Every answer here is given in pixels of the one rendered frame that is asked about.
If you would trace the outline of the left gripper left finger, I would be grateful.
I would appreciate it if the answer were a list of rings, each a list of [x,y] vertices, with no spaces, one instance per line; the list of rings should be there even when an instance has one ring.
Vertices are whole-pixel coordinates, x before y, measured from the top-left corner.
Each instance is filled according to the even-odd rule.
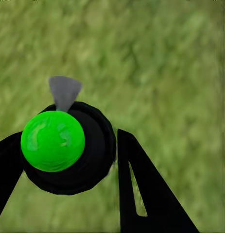
[[[0,215],[23,171],[21,135],[22,132],[14,133],[0,141]]]

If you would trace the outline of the pesticide atomizer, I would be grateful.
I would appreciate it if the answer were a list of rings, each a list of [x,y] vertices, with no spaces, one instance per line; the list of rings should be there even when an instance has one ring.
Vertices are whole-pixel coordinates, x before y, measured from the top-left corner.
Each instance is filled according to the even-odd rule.
[[[102,112],[75,101],[81,82],[53,76],[50,83],[55,105],[25,126],[19,147],[21,164],[41,190],[74,195],[90,190],[110,173],[118,144]]]

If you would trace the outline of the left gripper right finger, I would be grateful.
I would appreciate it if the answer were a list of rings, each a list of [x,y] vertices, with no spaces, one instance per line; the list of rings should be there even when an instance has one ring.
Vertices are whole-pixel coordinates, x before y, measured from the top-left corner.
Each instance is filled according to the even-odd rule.
[[[199,233],[136,138],[119,129],[117,144],[121,233]],[[147,217],[136,212],[128,162]]]

